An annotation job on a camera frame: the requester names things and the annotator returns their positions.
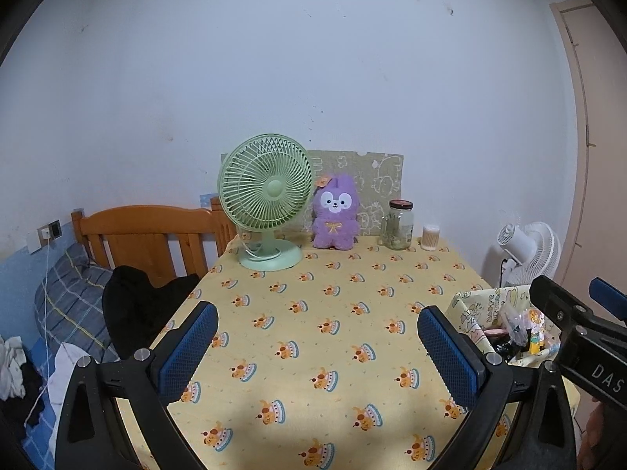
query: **metal screw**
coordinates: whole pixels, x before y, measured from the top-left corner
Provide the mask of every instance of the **metal screw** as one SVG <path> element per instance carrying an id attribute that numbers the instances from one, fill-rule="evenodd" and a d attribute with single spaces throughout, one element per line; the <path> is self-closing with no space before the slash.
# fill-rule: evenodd
<path id="1" fill-rule="evenodd" d="M 557 364 L 552 360 L 545 360 L 544 367 L 549 373 L 555 373 L 557 371 Z"/>
<path id="2" fill-rule="evenodd" d="M 92 361 L 92 358 L 89 355 L 83 355 L 82 357 L 79 357 L 78 360 L 76 361 L 76 365 L 78 367 L 87 367 L 89 366 L 89 363 Z"/>
<path id="3" fill-rule="evenodd" d="M 490 351 L 490 353 L 485 356 L 485 360 L 487 360 L 493 366 L 498 366 L 503 362 L 503 357 L 501 357 L 497 353 L 494 353 L 493 351 Z"/>
<path id="4" fill-rule="evenodd" d="M 149 356 L 150 356 L 150 350 L 148 348 L 139 348 L 139 350 L 136 350 L 135 353 L 133 354 L 133 357 L 135 358 L 135 360 L 141 360 L 141 361 L 146 360 Z"/>

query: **purple plush toy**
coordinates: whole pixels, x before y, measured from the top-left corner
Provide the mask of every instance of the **purple plush toy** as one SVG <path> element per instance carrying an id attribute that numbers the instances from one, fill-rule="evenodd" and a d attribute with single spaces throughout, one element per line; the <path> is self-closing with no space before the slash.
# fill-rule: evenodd
<path id="1" fill-rule="evenodd" d="M 341 251 L 352 249 L 359 234 L 356 220 L 359 197 L 350 175 L 331 178 L 313 197 L 313 246 L 318 249 L 334 247 Z"/>

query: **embroidered bow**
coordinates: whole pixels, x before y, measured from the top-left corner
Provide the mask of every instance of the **embroidered bow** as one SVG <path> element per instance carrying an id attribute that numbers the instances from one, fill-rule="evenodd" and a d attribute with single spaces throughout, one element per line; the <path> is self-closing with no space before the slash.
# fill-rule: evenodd
<path id="1" fill-rule="evenodd" d="M 341 222 L 327 222 L 325 225 L 327 226 L 329 233 L 337 233 L 337 230 L 342 227 Z"/>

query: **wooden bed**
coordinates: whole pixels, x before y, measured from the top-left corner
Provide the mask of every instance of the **wooden bed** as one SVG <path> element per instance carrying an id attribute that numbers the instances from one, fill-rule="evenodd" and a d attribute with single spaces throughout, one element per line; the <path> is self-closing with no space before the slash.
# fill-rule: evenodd
<path id="1" fill-rule="evenodd" d="M 208 271 L 202 235 L 214 235 L 217 254 L 222 255 L 236 230 L 228 219 L 219 198 L 211 199 L 207 208 L 179 208 L 162 205 L 129 205 L 109 208 L 89 217 L 79 210 L 72 212 L 76 241 L 102 267 L 130 265 L 148 274 L 155 287 L 176 277 L 168 245 L 168 235 L 175 235 L 187 274 L 202 278 Z M 113 263 L 109 262 L 104 240 L 109 245 Z"/>

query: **table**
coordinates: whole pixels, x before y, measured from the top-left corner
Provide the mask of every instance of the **table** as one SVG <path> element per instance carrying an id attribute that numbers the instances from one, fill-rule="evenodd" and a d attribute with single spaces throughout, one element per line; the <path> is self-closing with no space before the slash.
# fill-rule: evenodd
<path id="1" fill-rule="evenodd" d="M 290 239 L 304 260 L 272 273 L 241 267 L 232 242 L 164 329 L 199 300 L 217 307 L 218 333 L 168 406 L 173 419 L 209 469 L 428 468 L 465 411 L 418 338 L 418 313 L 490 286 L 442 241 L 395 252 L 375 237 L 352 251 Z M 120 409 L 142 464 L 158 468 L 130 407 Z M 481 468 L 508 428 L 504 416 Z"/>

